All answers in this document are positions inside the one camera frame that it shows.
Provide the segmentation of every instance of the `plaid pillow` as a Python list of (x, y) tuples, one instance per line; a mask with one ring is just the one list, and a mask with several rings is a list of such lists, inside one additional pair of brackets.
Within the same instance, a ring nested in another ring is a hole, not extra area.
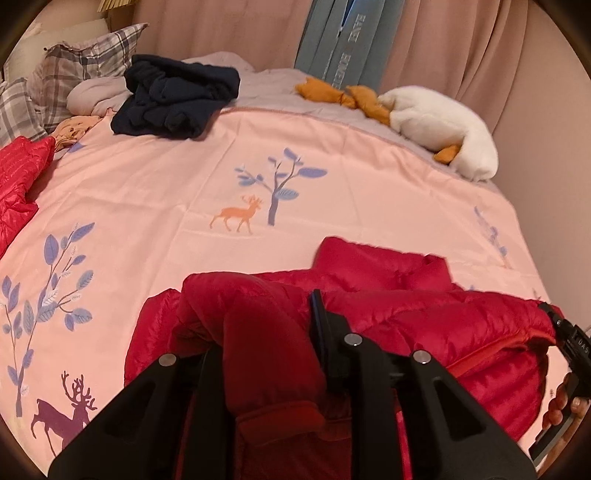
[(23, 78), (7, 84), (0, 93), (0, 148), (21, 135), (30, 140), (47, 135), (27, 93), (27, 80)]
[(123, 75), (147, 26), (146, 23), (132, 25), (95, 40), (76, 45), (60, 43), (47, 50), (29, 77), (28, 91), (48, 133), (72, 116), (66, 105), (76, 85), (83, 80)]

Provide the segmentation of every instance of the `blue leaf print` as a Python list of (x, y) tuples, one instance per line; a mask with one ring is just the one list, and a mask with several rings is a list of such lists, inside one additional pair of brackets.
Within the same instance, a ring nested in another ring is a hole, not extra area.
[(86, 309), (74, 309), (72, 316), (76, 323), (86, 323), (92, 320), (92, 314)]
[(41, 309), (41, 306), (43, 305), (43, 300), (45, 299), (45, 293), (46, 293), (45, 289), (42, 289), (39, 292), (39, 300), (37, 300), (37, 311), (39, 311)]
[(85, 259), (86, 259), (86, 255), (78, 255), (74, 259), (74, 261), (72, 262), (72, 265), (80, 265)]
[(238, 184), (241, 187), (249, 187), (250, 185), (254, 185), (255, 183), (256, 183), (255, 179), (241, 180), (238, 182)]
[(56, 312), (57, 303), (52, 301), (49, 305), (42, 305), (37, 312), (37, 321), (40, 323), (48, 321)]
[(21, 312), (18, 312), (17, 316), (14, 317), (14, 322), (12, 323), (12, 328), (14, 328), (15, 331), (21, 327), (21, 320), (22, 320)]
[(322, 168), (300, 168), (298, 171), (298, 175), (300, 177), (306, 177), (308, 179), (319, 179), (320, 177), (324, 177), (328, 172)]
[(281, 189), (275, 192), (275, 198), (278, 200), (295, 200), (299, 196), (299, 193), (291, 189)]
[(283, 154), (290, 160), (296, 161), (298, 159), (298, 156), (295, 153), (293, 153), (289, 148), (284, 149)]
[(80, 228), (77, 228), (76, 230), (74, 230), (74, 233), (72, 234), (72, 238), (71, 240), (73, 242), (77, 242), (78, 240), (84, 238), (86, 235), (88, 235), (90, 233), (90, 231), (94, 228), (95, 223), (89, 223), (88, 225), (83, 225)]
[(6, 277), (4, 277), (4, 281), (2, 282), (2, 293), (4, 293), (4, 296), (6, 298), (8, 298), (8, 296), (10, 295), (10, 287), (12, 287), (12, 281), (10, 280), (10, 277), (7, 275)]
[(64, 317), (64, 323), (66, 324), (66, 328), (69, 331), (74, 331), (74, 317), (72, 315), (66, 313), (66, 316)]
[(33, 315), (33, 308), (31, 307), (31, 304), (29, 303), (28, 300), (25, 300), (25, 308), (24, 308), (23, 312), (24, 312), (24, 314), (23, 314), (24, 321), (22, 323), (22, 326), (25, 328), (25, 332), (27, 332), (30, 335), (31, 332), (33, 331), (33, 324), (35, 323), (35, 316)]
[(56, 261), (59, 251), (60, 246), (57, 244), (56, 237), (53, 235), (47, 235), (47, 238), (45, 239), (45, 247), (43, 248), (45, 263), (47, 265), (53, 265), (53, 262)]
[(8, 297), (8, 313), (12, 312), (18, 305), (18, 291), (20, 288), (21, 284), (17, 283), (10, 292), (10, 296)]
[(29, 368), (31, 366), (31, 362), (33, 361), (33, 353), (34, 350), (30, 348), (27, 350), (27, 353), (25, 353), (25, 356), (22, 357), (22, 366), (24, 368)]
[(83, 288), (86, 288), (90, 284), (90, 281), (92, 280), (93, 275), (94, 275), (94, 272), (92, 270), (86, 270), (78, 279), (78, 283), (76, 284), (76, 288), (78, 290), (82, 290)]
[(17, 371), (14, 369), (14, 367), (11, 367), (10, 365), (8, 366), (8, 376), (10, 377), (10, 380), (12, 380), (12, 383), (18, 385)]

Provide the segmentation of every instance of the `metal screw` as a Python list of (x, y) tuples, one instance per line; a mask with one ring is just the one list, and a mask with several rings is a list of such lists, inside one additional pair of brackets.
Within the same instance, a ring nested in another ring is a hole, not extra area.
[(425, 350), (417, 350), (413, 353), (413, 358), (420, 364), (427, 364), (431, 361), (431, 354)]
[(171, 367), (177, 362), (177, 356), (172, 353), (165, 353), (163, 356), (158, 358), (158, 363), (163, 367)]
[(363, 342), (363, 337), (361, 335), (357, 335), (356, 333), (348, 333), (345, 335), (345, 343), (350, 346), (358, 346), (361, 345)]

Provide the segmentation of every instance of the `black plastic bracket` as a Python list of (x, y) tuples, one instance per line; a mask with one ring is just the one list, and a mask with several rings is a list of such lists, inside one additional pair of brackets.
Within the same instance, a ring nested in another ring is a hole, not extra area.
[(49, 480), (229, 480), (234, 423), (222, 350), (163, 355), (119, 393), (51, 464)]

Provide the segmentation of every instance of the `red puffer jacket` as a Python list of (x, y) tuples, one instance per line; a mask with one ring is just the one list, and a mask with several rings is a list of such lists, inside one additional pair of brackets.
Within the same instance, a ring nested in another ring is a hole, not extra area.
[(37, 213), (25, 194), (53, 161), (56, 140), (31, 142), (18, 137), (0, 150), (0, 258), (23, 227)]
[(308, 334), (315, 288), (327, 310), (382, 349), (431, 352), (514, 439), (537, 417), (554, 343), (537, 302), (464, 291), (439, 257), (338, 238), (323, 241), (310, 270), (194, 274), (181, 293), (147, 300), (125, 381), (163, 353), (192, 355), (218, 343), (239, 433), (235, 478), (348, 478), (348, 405), (327, 396)]

